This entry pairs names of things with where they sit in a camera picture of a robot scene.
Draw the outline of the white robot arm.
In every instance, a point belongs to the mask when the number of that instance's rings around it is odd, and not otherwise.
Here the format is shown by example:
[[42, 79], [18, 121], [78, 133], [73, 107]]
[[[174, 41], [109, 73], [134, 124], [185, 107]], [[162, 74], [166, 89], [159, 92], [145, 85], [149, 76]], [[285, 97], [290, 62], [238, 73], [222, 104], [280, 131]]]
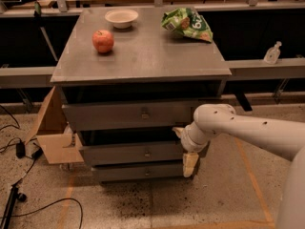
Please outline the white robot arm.
[[279, 206], [276, 229], [305, 229], [305, 123], [238, 115], [228, 104], [204, 104], [193, 122], [174, 127], [185, 150], [183, 174], [189, 177], [207, 143], [220, 134], [240, 138], [291, 161]]

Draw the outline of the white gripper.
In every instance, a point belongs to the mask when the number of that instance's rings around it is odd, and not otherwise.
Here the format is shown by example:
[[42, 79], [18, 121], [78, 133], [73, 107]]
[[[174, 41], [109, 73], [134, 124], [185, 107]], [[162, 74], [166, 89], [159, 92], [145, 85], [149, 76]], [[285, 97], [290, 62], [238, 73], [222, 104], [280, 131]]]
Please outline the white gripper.
[[213, 138], [219, 135], [215, 127], [204, 122], [195, 122], [186, 127], [172, 127], [174, 133], [180, 138], [183, 148], [188, 152], [183, 154], [183, 176], [191, 177], [196, 173], [199, 154]]

